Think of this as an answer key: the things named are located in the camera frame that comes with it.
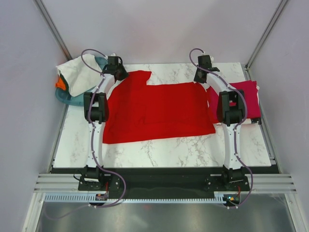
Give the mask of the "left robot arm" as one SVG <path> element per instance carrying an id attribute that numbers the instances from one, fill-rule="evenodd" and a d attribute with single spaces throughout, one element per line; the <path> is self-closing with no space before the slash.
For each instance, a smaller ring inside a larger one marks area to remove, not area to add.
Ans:
<path id="1" fill-rule="evenodd" d="M 104 168 L 102 156 L 103 132 L 109 118 L 107 94 L 116 79 L 122 74 L 123 65 L 105 65 L 100 72 L 102 80 L 91 92 L 84 94 L 84 117 L 89 126 L 89 149 L 86 166 L 80 171 L 79 191 L 108 191 L 111 176 L 116 176 L 116 184 L 124 184 L 124 179 L 116 172 Z"/>

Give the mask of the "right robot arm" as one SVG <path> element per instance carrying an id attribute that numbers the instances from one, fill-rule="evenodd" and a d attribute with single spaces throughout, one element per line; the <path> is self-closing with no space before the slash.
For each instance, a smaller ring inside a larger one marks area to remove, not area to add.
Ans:
<path id="1" fill-rule="evenodd" d="M 239 144 L 241 124 L 247 119 L 248 109 L 244 91 L 234 88 L 220 75 L 218 69 L 196 66 L 196 82 L 206 83 L 218 94 L 217 119 L 221 123 L 225 139 L 225 159 L 221 175 L 222 187 L 233 190 L 245 180 L 240 162 Z"/>

